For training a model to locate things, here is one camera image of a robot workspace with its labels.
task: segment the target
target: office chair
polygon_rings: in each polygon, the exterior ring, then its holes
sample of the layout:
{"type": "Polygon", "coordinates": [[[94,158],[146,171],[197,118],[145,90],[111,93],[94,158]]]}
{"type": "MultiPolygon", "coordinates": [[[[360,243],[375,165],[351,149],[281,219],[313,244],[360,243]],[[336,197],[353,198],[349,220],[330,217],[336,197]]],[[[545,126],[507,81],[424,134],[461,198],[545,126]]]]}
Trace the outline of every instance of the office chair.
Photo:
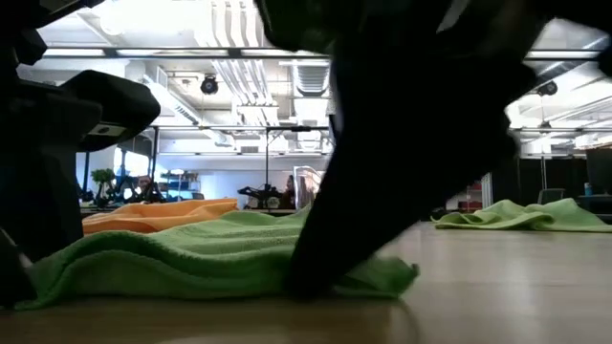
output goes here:
{"type": "Polygon", "coordinates": [[[551,202],[560,201],[564,198],[565,189],[563,188],[550,188],[550,189],[542,189],[539,191],[539,195],[537,196],[538,204],[548,204],[551,202]]]}

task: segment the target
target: person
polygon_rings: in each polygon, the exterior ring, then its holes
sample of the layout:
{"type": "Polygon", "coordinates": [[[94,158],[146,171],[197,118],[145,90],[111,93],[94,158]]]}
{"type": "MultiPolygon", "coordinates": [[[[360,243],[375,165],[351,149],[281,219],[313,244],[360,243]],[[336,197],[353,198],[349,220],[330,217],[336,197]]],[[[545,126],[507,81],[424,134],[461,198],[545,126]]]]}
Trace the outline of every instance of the person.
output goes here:
{"type": "Polygon", "coordinates": [[[151,183],[151,177],[149,176],[139,176],[138,177],[138,187],[140,188],[141,192],[144,192],[144,190],[146,190],[146,188],[149,186],[150,183],[151,183]]]}
{"type": "Polygon", "coordinates": [[[295,180],[294,175],[287,179],[287,189],[280,197],[279,209],[295,209],[295,180]]]}

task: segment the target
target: black curtain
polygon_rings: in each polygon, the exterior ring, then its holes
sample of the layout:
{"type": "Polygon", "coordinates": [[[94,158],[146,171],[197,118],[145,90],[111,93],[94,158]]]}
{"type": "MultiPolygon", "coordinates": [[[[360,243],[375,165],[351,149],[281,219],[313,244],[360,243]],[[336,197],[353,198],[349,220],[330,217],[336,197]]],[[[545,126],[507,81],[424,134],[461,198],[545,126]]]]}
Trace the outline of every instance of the black curtain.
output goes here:
{"type": "Polygon", "coordinates": [[[504,161],[491,172],[493,202],[510,200],[520,204],[520,180],[518,178],[519,158],[504,161]]]}
{"type": "Polygon", "coordinates": [[[548,188],[565,189],[565,197],[584,195],[584,184],[588,182],[585,159],[552,159],[546,161],[546,183],[548,188]]]}
{"type": "MultiPolygon", "coordinates": [[[[516,204],[537,203],[542,186],[542,162],[539,159],[514,159],[505,161],[492,171],[493,201],[510,200],[516,204]]],[[[565,197],[576,198],[584,194],[588,182],[586,160],[546,160],[548,188],[565,189],[565,197]]]]}

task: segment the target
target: orange towel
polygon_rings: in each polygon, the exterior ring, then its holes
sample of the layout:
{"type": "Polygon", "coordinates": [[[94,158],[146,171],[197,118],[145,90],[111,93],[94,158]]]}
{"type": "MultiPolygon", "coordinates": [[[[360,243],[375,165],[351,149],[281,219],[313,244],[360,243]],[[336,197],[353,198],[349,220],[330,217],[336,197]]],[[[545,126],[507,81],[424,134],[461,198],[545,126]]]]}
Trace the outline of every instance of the orange towel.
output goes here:
{"type": "Polygon", "coordinates": [[[174,226],[218,219],[237,210],[236,199],[182,201],[170,204],[128,204],[108,213],[83,219],[85,234],[103,230],[152,233],[174,226]]]}

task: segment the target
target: security camera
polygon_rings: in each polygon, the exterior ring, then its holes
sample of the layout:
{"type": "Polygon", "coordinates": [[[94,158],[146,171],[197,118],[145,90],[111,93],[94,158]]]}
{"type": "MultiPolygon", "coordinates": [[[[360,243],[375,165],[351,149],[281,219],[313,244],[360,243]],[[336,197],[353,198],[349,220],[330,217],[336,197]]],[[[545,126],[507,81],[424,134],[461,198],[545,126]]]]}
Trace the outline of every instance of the security camera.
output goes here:
{"type": "Polygon", "coordinates": [[[205,75],[200,90],[205,95],[214,95],[219,91],[219,85],[217,84],[216,75],[205,75]]]}
{"type": "Polygon", "coordinates": [[[558,91],[557,84],[554,81],[548,82],[535,90],[540,96],[552,96],[558,91]]]}

